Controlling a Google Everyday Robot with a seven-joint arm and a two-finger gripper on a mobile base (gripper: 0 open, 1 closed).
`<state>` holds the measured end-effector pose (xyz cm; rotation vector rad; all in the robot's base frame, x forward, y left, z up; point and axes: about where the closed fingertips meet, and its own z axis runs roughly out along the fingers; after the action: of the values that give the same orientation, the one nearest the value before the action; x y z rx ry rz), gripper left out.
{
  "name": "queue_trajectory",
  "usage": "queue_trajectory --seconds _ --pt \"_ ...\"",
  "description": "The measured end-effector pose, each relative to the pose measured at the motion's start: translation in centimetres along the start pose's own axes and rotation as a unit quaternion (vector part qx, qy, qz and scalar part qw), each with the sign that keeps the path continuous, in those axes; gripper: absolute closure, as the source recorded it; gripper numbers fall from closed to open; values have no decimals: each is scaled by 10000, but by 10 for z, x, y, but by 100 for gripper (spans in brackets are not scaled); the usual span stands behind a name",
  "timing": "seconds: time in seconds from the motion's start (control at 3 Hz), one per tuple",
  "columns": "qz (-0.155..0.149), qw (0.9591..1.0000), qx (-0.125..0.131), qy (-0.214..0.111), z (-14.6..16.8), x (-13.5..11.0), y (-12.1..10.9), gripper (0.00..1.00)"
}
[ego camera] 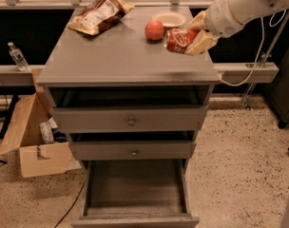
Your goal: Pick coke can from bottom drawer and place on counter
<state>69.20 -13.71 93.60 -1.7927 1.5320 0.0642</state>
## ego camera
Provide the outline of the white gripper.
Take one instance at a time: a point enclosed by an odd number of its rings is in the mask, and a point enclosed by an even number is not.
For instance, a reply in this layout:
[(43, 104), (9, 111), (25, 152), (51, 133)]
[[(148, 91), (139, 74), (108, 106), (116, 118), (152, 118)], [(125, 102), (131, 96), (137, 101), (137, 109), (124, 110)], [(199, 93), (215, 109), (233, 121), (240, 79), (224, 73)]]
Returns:
[(214, 0), (207, 10), (198, 13), (185, 27), (200, 30), (184, 51), (191, 56), (214, 47), (218, 43), (219, 36), (229, 38), (243, 29), (243, 25), (237, 21), (229, 7), (229, 0)]

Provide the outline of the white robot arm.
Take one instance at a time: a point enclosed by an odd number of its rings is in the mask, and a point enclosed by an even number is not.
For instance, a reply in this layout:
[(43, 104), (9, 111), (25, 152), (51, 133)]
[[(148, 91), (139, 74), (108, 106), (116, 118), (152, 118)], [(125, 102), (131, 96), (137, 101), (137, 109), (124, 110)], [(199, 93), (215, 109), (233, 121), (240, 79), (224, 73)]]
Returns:
[(214, 0), (187, 25), (198, 30), (194, 41), (184, 51), (198, 55), (214, 47), (220, 38), (229, 38), (259, 17), (289, 9), (289, 0)]

